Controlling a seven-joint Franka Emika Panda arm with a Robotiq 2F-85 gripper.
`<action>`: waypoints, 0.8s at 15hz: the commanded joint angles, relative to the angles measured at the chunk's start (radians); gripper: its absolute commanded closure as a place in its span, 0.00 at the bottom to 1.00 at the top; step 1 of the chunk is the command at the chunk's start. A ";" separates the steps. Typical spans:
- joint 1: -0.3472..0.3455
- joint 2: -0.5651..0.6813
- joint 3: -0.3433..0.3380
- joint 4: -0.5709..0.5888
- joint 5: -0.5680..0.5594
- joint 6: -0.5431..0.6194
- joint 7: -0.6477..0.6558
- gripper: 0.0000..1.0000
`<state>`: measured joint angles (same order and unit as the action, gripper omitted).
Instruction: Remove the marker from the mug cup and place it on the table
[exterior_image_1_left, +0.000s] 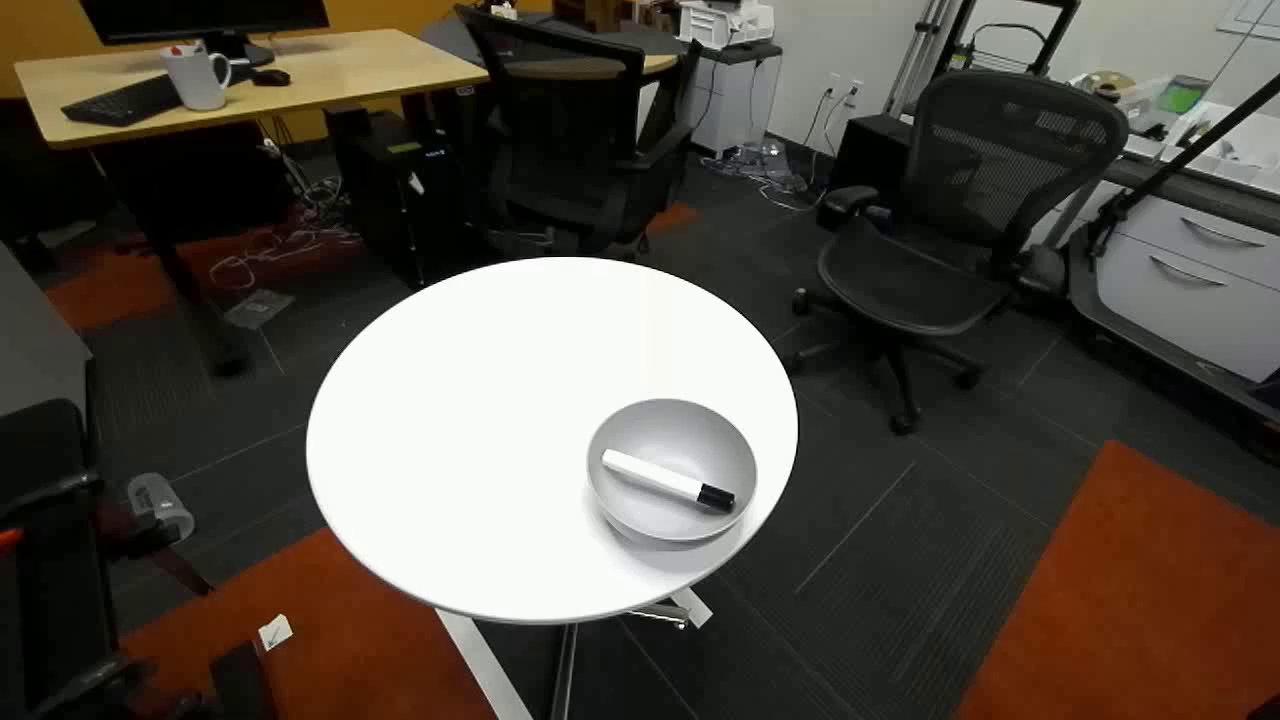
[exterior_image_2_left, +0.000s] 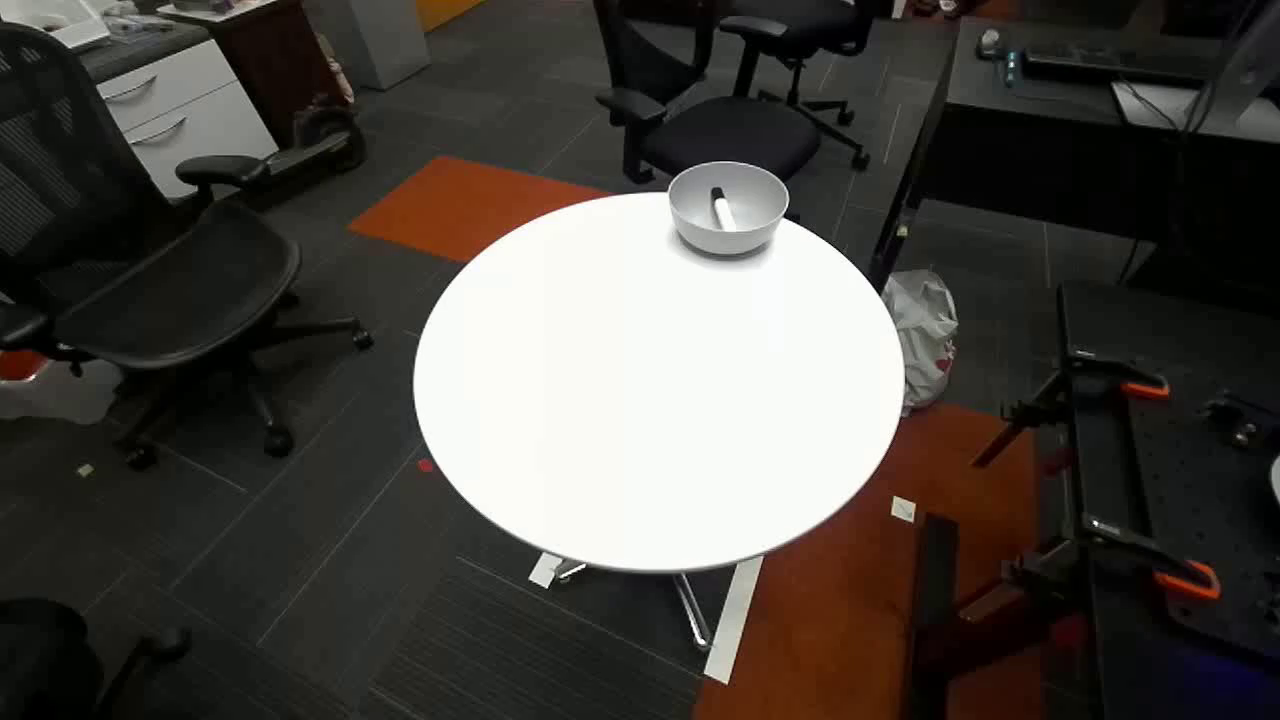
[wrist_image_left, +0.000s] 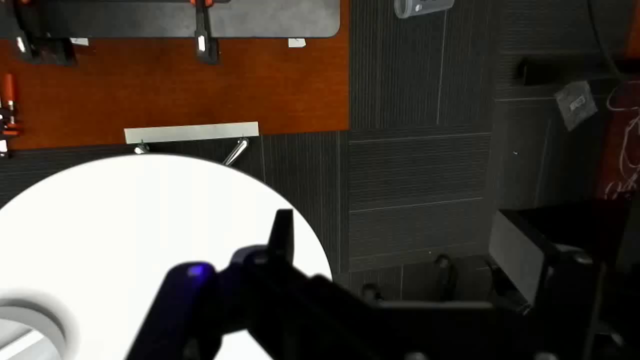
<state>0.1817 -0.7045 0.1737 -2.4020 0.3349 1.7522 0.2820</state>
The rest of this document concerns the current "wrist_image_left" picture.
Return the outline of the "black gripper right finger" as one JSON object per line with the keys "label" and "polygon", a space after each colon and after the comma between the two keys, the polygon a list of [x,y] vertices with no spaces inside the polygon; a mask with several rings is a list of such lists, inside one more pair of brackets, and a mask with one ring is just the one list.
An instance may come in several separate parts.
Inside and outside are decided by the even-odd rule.
{"label": "black gripper right finger", "polygon": [[276,212],[270,237],[268,237],[268,248],[276,257],[283,261],[293,260],[293,212],[291,210]]}

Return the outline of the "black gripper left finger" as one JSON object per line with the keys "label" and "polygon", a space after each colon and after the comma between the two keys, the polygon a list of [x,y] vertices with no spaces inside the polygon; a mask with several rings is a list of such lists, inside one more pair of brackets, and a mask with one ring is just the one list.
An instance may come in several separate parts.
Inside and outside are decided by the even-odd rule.
{"label": "black gripper left finger", "polygon": [[214,360],[221,336],[211,328],[216,268],[205,261],[172,266],[132,340],[126,360]]}

